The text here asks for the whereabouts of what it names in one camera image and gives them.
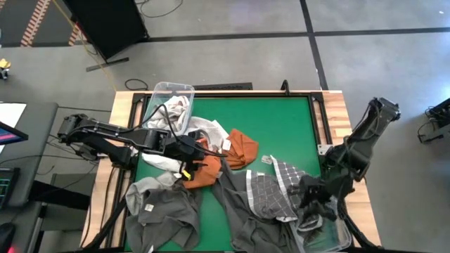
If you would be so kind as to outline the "black desk leg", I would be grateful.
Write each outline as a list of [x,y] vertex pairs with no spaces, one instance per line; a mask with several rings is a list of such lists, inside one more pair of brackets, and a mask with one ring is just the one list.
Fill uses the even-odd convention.
[[33,182],[28,200],[81,210],[87,210],[90,205],[90,197],[88,195],[40,181]]

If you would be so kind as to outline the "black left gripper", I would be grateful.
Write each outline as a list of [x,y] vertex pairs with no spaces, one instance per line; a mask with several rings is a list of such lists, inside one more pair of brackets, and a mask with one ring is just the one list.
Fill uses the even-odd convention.
[[205,152],[197,142],[199,139],[200,133],[192,131],[187,135],[168,138],[165,142],[165,157],[182,161],[181,177],[185,181],[193,179],[187,162],[193,162],[196,168],[207,166],[201,161],[205,158]]

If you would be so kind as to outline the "dark grey plain towel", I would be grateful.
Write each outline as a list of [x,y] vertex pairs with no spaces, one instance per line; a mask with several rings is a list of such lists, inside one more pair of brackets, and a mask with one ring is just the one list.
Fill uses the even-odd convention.
[[245,253],[300,253],[287,224],[252,213],[246,192],[245,172],[233,173],[221,159],[221,176],[212,193],[224,208],[231,231],[231,246]]

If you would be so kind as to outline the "clear plastic bin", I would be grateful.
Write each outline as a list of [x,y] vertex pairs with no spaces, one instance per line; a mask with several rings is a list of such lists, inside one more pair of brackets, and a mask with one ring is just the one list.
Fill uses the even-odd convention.
[[166,117],[168,117],[167,109],[164,105],[164,102],[169,100],[172,96],[186,96],[191,102],[191,109],[190,112],[188,113],[189,115],[188,123],[189,123],[191,113],[193,110],[194,93],[195,89],[191,85],[187,84],[177,84],[171,82],[160,82],[156,84],[153,93],[150,97],[150,101],[147,106],[145,116],[143,118],[144,120],[143,127],[147,128],[146,122],[157,112],[157,110],[160,107],[163,107],[165,109]]
[[[338,215],[337,202],[337,199],[332,197],[325,205],[333,208]],[[296,232],[299,223],[298,220],[291,221],[289,226],[300,253],[339,252],[348,248],[352,243],[352,236],[347,226],[338,216],[336,221],[325,220],[323,232],[309,244],[304,244],[303,239]]]

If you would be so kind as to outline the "orange towel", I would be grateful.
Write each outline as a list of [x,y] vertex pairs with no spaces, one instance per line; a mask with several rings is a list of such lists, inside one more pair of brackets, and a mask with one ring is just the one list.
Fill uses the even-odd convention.
[[231,141],[231,149],[222,150],[222,153],[226,155],[226,161],[231,169],[242,169],[256,160],[258,142],[237,129],[232,129],[227,139]]
[[221,169],[221,160],[214,155],[205,155],[201,160],[207,163],[207,166],[201,168],[195,168],[191,181],[184,181],[183,185],[187,189],[202,188],[205,186],[211,186],[215,183],[219,176],[219,170]]

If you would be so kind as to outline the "grey desk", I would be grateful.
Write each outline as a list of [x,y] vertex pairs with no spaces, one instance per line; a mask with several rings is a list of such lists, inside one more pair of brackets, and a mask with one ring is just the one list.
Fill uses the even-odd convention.
[[0,152],[0,167],[19,168],[18,180],[5,209],[0,210],[0,225],[12,222],[15,232],[11,246],[14,253],[27,253],[38,219],[41,204],[29,202],[28,196],[44,153],[58,105],[28,103],[16,129],[28,139],[5,146]]

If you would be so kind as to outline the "grey checked towel white border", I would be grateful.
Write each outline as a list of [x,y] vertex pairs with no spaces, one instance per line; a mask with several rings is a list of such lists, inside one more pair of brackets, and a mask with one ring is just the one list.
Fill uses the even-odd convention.
[[247,200],[254,215],[262,219],[275,219],[281,222],[298,219],[272,175],[247,170],[245,179]]
[[279,188],[285,199],[288,199],[289,194],[294,193],[295,189],[300,185],[300,180],[303,176],[308,176],[308,173],[288,164],[287,162],[278,160],[274,156],[270,156],[276,179]]

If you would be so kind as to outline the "black robot device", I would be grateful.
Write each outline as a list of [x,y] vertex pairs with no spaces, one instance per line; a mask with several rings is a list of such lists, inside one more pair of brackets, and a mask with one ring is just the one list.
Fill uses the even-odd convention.
[[[419,127],[417,131],[420,143],[430,143],[437,139],[450,138],[450,98],[438,105],[430,106],[425,110],[427,122]],[[421,129],[427,125],[432,127],[432,131],[422,134]]]

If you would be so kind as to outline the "green table mat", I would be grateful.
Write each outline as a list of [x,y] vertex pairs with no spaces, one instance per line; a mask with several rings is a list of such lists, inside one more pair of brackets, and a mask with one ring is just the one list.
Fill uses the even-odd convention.
[[[260,157],[275,158],[308,174],[321,172],[307,98],[196,98],[192,114],[217,120],[258,142]],[[200,241],[194,252],[230,251],[231,233],[223,207],[210,187],[200,189]]]

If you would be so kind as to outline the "white waffle towel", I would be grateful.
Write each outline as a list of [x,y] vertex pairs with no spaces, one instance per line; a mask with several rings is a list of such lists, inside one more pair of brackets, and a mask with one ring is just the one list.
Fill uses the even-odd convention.
[[146,126],[151,129],[170,130],[172,128],[176,135],[185,132],[191,109],[191,102],[186,96],[172,96],[164,102],[167,109],[160,107],[157,112],[146,122]]
[[217,120],[209,121],[208,119],[192,116],[189,120],[186,134],[197,130],[201,130],[203,136],[207,138],[210,150],[221,150],[224,141],[229,137],[229,134]]

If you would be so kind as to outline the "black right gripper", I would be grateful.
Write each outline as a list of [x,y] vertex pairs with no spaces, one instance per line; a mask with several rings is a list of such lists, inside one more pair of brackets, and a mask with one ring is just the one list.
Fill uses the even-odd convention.
[[[299,195],[301,197],[300,207],[304,207],[302,225],[313,224],[316,221],[316,208],[309,204],[313,201],[317,201],[321,204],[327,203],[330,201],[331,194],[327,191],[325,182],[322,179],[309,175],[304,175],[300,179],[298,186],[300,191]],[[321,216],[330,221],[335,221],[337,219],[334,209],[326,205],[321,211]]]

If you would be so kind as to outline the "black standing panel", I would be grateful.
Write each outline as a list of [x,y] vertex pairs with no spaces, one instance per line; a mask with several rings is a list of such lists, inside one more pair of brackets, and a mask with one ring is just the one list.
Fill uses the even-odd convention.
[[127,62],[109,61],[130,46],[148,41],[148,30],[135,0],[63,0],[80,32],[93,45],[104,63],[88,67],[88,72]]

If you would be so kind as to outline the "grey waffle towel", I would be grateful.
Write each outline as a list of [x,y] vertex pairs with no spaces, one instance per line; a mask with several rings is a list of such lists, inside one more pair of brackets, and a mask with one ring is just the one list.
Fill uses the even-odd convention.
[[[200,190],[188,190],[179,184],[169,189],[149,190],[136,216],[125,221],[127,242],[133,253],[152,253],[167,242],[183,250],[192,250],[200,242]],[[154,205],[151,212],[144,208]]]

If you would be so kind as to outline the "light grey towel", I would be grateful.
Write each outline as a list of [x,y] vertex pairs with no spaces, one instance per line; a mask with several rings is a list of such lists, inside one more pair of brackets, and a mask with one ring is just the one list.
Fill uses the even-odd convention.
[[135,183],[132,183],[126,194],[125,199],[127,203],[127,208],[132,216],[136,216],[139,213],[140,208],[145,200],[145,193],[149,190],[155,189],[168,189],[173,186],[173,184],[179,178],[175,176],[170,171],[159,175],[158,177],[145,177]]

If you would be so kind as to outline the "black computer mouse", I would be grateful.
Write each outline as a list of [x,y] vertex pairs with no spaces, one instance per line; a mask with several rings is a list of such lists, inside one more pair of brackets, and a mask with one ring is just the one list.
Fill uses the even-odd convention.
[[15,225],[11,222],[0,225],[0,253],[8,253],[11,248]]

